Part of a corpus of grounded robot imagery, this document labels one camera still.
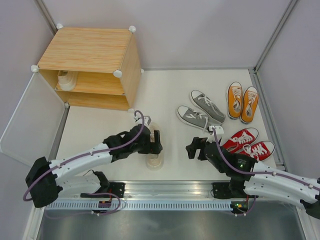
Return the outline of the beige canvas shoe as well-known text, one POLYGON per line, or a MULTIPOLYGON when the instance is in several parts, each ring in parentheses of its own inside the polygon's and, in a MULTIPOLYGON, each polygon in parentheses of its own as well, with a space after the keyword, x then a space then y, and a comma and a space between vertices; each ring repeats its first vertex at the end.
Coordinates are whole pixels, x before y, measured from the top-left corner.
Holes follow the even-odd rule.
POLYGON ((76 87, 78 72, 60 70, 58 72, 58 84, 63 91, 71 91, 76 87))
MULTIPOLYGON (((154 130, 160 131, 160 127, 154 122, 149 125, 149 129, 151 132, 154 130)), ((164 150, 162 150, 159 154, 148 154, 145 162, 146 166, 150 170, 156 171, 161 169, 164 163, 164 150)))

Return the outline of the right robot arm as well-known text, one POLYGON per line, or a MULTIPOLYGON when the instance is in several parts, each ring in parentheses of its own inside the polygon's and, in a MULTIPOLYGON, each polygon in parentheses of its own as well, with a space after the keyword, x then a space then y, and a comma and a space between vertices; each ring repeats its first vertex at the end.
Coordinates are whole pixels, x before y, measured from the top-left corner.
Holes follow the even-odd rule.
POLYGON ((214 141, 194 137, 186 146, 189 159, 209 161, 219 173, 230 178, 227 191, 214 192, 218 199, 266 197, 286 202, 305 210, 318 219, 320 217, 319 179, 297 176, 272 168, 250 156, 231 153, 214 141))

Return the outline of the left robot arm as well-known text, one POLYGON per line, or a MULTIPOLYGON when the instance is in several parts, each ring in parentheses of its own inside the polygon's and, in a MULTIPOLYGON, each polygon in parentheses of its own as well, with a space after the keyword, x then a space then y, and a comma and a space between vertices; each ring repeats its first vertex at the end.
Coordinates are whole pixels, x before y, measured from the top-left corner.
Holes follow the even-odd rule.
POLYGON ((103 198, 109 193, 109 182, 102 172, 92 179, 80 173, 101 165, 126 159, 131 154, 159 155, 163 150, 160 131, 154 126, 138 124, 130 131, 111 135, 90 150, 69 158, 48 161, 38 158, 29 170, 25 182, 28 187, 23 200, 32 201, 36 208, 46 207, 62 195, 103 198))

